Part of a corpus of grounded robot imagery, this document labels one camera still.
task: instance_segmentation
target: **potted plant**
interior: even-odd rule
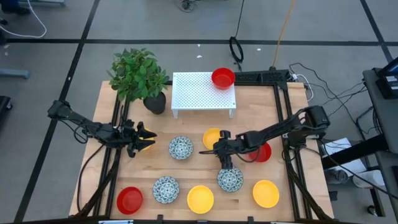
[[[112,77],[110,85],[118,91],[119,100],[144,100],[145,107],[154,114],[165,110],[166,96],[162,93],[167,89],[164,84],[169,80],[166,70],[157,64],[155,55],[146,49],[124,49],[116,53],[112,63],[112,71],[107,71]]]

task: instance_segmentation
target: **electrical wire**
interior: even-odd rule
[[[347,97],[347,96],[350,96],[350,95],[352,95],[352,94],[349,94],[349,95],[341,96],[343,93],[346,93],[347,91],[350,91],[350,90],[352,90],[353,88],[357,87],[358,85],[360,85],[360,84],[362,84],[362,83],[363,83],[363,81],[362,81],[362,82],[360,82],[360,83],[358,83],[358,84],[355,84],[355,86],[353,86],[353,87],[349,88],[348,90],[345,90],[344,92],[340,93],[340,94],[339,94],[339,95],[337,95],[337,96],[339,96],[339,98],[344,98],[344,97]],[[363,87],[362,87],[362,89],[360,89],[359,91],[357,91],[357,93],[361,93],[362,91],[366,91],[366,90],[363,90],[364,88],[366,88],[366,86],[363,86]],[[322,104],[322,106],[323,106],[323,105],[325,105],[325,104],[327,104],[327,103],[329,103],[329,102],[330,102],[330,101],[332,101],[332,100],[335,100],[335,99],[336,99],[336,98],[335,98],[335,97],[333,97],[332,99],[330,99],[330,100],[328,100],[328,101],[324,102],[324,104]]]
[[[309,82],[309,81],[307,80],[307,78],[305,78],[305,76],[302,75],[302,74],[296,74],[296,76],[297,76],[297,77],[303,77],[303,78],[305,79],[305,81],[307,82],[307,85],[308,85],[308,87],[310,88],[310,91],[311,91],[311,97],[310,97],[309,99],[307,99],[307,102],[311,101],[311,100],[313,99],[314,94],[313,94],[313,90],[312,90],[312,87],[311,87],[311,85],[310,85],[310,82]]]
[[[284,26],[282,27],[282,30],[281,30],[281,32],[280,32],[280,34],[279,34],[278,43],[277,43],[277,45],[276,45],[276,50],[275,50],[274,62],[272,63],[272,66],[273,66],[273,67],[276,66],[276,61],[277,61],[277,58],[278,58],[278,51],[279,51],[280,40],[282,39],[282,37],[283,37],[283,35],[284,35],[285,29],[286,29],[286,25],[287,25],[287,21],[289,21],[289,19],[290,19],[290,14],[291,14],[292,11],[293,11],[293,8],[294,8],[295,3],[296,3],[296,0],[292,0],[292,3],[291,3],[291,5],[290,5],[290,9],[289,9],[289,11],[288,11],[288,13],[287,13],[287,16],[286,16],[286,19],[285,19],[285,22],[284,22]]]
[[[177,0],[180,4],[176,4],[178,9],[182,12],[192,12],[197,8],[197,4],[195,3],[197,0]]]
[[[304,66],[304,65],[301,64],[300,62],[297,62],[297,63],[293,63],[293,64],[290,64],[290,65],[289,65],[289,68],[291,69],[291,71],[292,71],[293,73],[295,73],[295,72],[293,71],[293,69],[292,69],[292,66],[293,66],[293,65],[300,65],[300,66],[303,67],[304,69],[307,69],[307,70],[309,70],[309,71],[312,71],[312,72],[315,74],[315,76],[316,76],[321,82],[323,82],[323,83],[325,84],[326,89],[327,89],[331,94],[333,94],[333,96],[335,96],[335,98],[341,103],[341,106],[344,107],[344,109],[345,109],[345,110],[347,111],[347,113],[348,113],[349,118],[351,119],[351,121],[352,121],[352,122],[354,123],[354,125],[356,126],[356,123],[355,123],[355,120],[354,120],[353,116],[351,115],[351,113],[349,112],[347,106],[345,105],[345,103],[346,103],[348,100],[347,100],[345,103],[343,103],[342,100],[338,97],[338,95],[336,95],[335,93],[333,93],[333,92],[330,90],[330,88],[329,88],[329,86],[328,86],[328,83],[327,83],[326,81],[324,81],[323,79],[321,79],[321,78],[318,76],[317,72],[316,72],[314,69],[307,68],[306,66]]]
[[[39,19],[39,17],[36,15],[35,11],[33,10],[32,6],[30,5],[30,0],[27,0],[27,3],[29,5],[30,10],[32,11],[33,15],[36,17],[36,19],[38,20],[38,22],[42,25],[42,27],[44,28],[44,32],[42,35],[40,36],[34,36],[34,35],[21,35],[21,34],[15,34],[11,31],[6,30],[3,26],[0,26],[0,29],[4,30],[6,33],[11,34],[11,35],[15,35],[17,37],[31,37],[31,38],[42,38],[44,37],[44,35],[47,33],[47,28],[45,27],[45,25],[43,24],[43,22]]]
[[[238,36],[239,26],[240,26],[240,24],[241,24],[241,18],[242,18],[242,12],[243,12],[243,5],[244,5],[244,0],[242,0],[241,12],[240,12],[240,14],[239,14],[238,26],[237,26],[237,28],[236,28],[235,36],[229,38],[229,50],[231,51],[232,58],[234,58],[234,61],[235,61],[234,64],[238,65],[238,69],[239,69],[240,72],[242,72],[241,63],[243,62],[244,55],[243,55],[242,46],[239,44],[239,42],[238,42],[238,40],[236,39],[236,37]],[[238,48],[238,51],[239,51],[239,54],[241,55],[240,58],[236,55],[236,53],[235,53],[235,51],[234,51],[234,48],[233,48],[233,46],[232,46],[233,44],[236,44],[236,46],[237,46],[237,48]]]
[[[340,105],[336,110],[334,110],[333,112],[331,112],[331,113],[328,115],[328,118],[329,118],[331,115],[335,114],[338,110],[340,110],[340,108],[342,108],[343,106],[345,106],[345,104],[346,104],[353,96],[354,96],[354,95],[351,95],[344,103],[341,103],[341,105]]]
[[[376,114],[376,110],[373,108],[373,126],[376,128],[376,132],[378,134],[381,134],[381,128],[380,128],[380,123],[379,123],[379,119],[377,118],[377,114]]]
[[[76,132],[75,132],[75,129],[73,129],[68,123],[66,123],[66,122],[64,122],[64,121],[62,121],[62,120],[60,120],[60,121],[61,121],[62,123],[64,123],[66,126],[68,126],[68,127],[73,131],[73,133],[76,134],[76,136],[81,137],[83,140],[86,139],[86,138],[84,138],[83,136],[81,136],[80,134],[76,133]]]
[[[81,177],[83,175],[83,171],[86,168],[88,162],[95,157],[95,155],[97,155],[100,150],[105,146],[105,144],[102,144],[88,159],[87,161],[83,164],[83,167],[81,168],[80,174],[79,174],[79,180],[78,180],[78,184],[77,184],[77,200],[76,200],[76,205],[77,205],[77,210],[79,212],[81,212],[81,208],[80,208],[80,187],[81,187]]]
[[[323,144],[323,147],[325,147],[325,143],[324,143],[322,140],[319,140],[319,141]],[[343,167],[341,164],[339,164],[338,162],[336,162],[336,161],[330,156],[330,154],[329,154],[329,152],[328,152],[327,150],[325,150],[325,153],[328,155],[328,158],[332,161],[332,163],[336,164],[337,166],[340,166],[340,167],[343,168],[344,170],[347,170],[350,174],[352,174],[353,176],[357,177],[359,180],[362,180],[363,182],[365,182],[365,183],[371,185],[373,188],[380,190],[381,192],[385,193],[386,195],[388,195],[388,196],[390,196],[390,197],[392,197],[392,198],[394,198],[394,199],[398,199],[397,196],[395,196],[395,195],[393,195],[393,194],[387,192],[386,190],[381,189],[380,187],[374,185],[374,184],[371,183],[370,181],[365,180],[364,178],[362,178],[362,177],[356,175],[353,171],[351,171],[351,170],[349,170],[349,169]]]
[[[238,31],[239,31],[239,26],[241,25],[241,18],[242,18],[242,12],[243,12],[243,5],[244,5],[244,0],[242,0],[242,6],[241,6],[241,12],[239,14],[239,20],[238,20],[238,27],[236,28],[236,33],[235,33],[235,38],[238,36]]]
[[[302,149],[307,149],[307,150],[312,151],[312,152],[314,152],[314,153],[316,153],[316,154],[318,154],[318,155],[320,156],[320,153],[319,153],[319,152],[317,152],[317,151],[314,150],[314,149],[310,149],[310,148],[308,148],[308,147],[302,147],[302,148],[300,148],[300,149],[291,149],[291,150],[294,152],[294,156],[293,156],[293,158],[290,159],[289,162],[292,162],[292,161],[296,158],[297,153],[299,153]],[[282,159],[283,159],[284,161],[286,161],[286,158],[285,158],[285,156],[284,156],[284,152],[285,152],[285,149],[282,150]]]

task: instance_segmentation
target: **patterned ceramic bowl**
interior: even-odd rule
[[[169,144],[169,153],[174,159],[186,159],[193,152],[193,143],[191,139],[185,136],[173,138]]]
[[[235,192],[243,185],[243,174],[238,168],[221,169],[217,176],[218,185],[226,192]]]
[[[180,193],[180,186],[173,177],[161,177],[156,180],[153,194],[160,203],[172,203]]]

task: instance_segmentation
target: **wooden tabletop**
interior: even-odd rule
[[[289,83],[289,95],[293,113],[306,107],[307,99],[302,83]],[[280,138],[268,141],[272,148],[271,158],[264,163],[245,163],[236,156],[233,157],[234,166],[239,168],[244,176],[242,188],[234,193],[223,191],[217,183],[217,174],[221,169],[219,160],[214,155],[201,155],[205,150],[202,143],[203,133],[209,128],[220,128],[231,131],[231,135],[249,130],[260,130],[278,122],[275,107],[275,96],[272,87],[268,86],[236,86],[237,109],[232,119],[228,118],[228,110],[220,111],[180,111],[178,119],[174,119],[170,109],[171,86],[164,93],[167,98],[166,110],[161,115],[154,115],[147,110],[142,101],[137,100],[130,105],[129,119],[136,123],[143,121],[144,126],[157,134],[156,143],[147,151],[137,153],[131,159],[127,151],[122,151],[118,172],[118,181],[114,195],[111,218],[128,219],[156,219],[163,214],[165,220],[247,220],[253,216],[255,221],[294,221],[292,202],[285,168],[281,158],[282,141]],[[281,95],[284,117],[286,118],[285,103]],[[93,120],[103,123],[111,121],[116,92],[108,82],[103,82]],[[186,160],[178,161],[169,155],[169,143],[177,136],[187,136],[193,141],[193,154]],[[86,146],[83,162],[100,146],[90,139]],[[314,140],[307,140],[307,146],[317,150]],[[92,196],[98,186],[101,173],[104,149],[87,165],[81,182],[80,204],[83,206]],[[326,187],[319,155],[308,150],[301,150],[302,164],[307,183],[307,189],[325,213],[333,217],[333,211]],[[176,178],[180,185],[177,199],[167,205],[155,200],[152,187],[162,176]],[[252,197],[252,188],[259,180],[270,180],[279,189],[280,199],[273,208],[260,207]],[[206,214],[193,213],[187,204],[187,194],[196,185],[209,187],[214,194],[213,208]],[[116,207],[116,199],[120,191],[126,187],[139,188],[144,196],[144,203],[139,211],[133,215],[123,215]],[[298,203],[301,217],[304,217],[301,194],[298,193]],[[101,213],[104,213],[103,200]],[[75,214],[76,193],[70,209]]]

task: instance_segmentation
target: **table leg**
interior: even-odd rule
[[[232,118],[235,114],[235,109],[230,109],[229,110],[229,118]]]
[[[178,118],[178,110],[172,110],[172,111],[173,111],[174,118],[177,119]]]

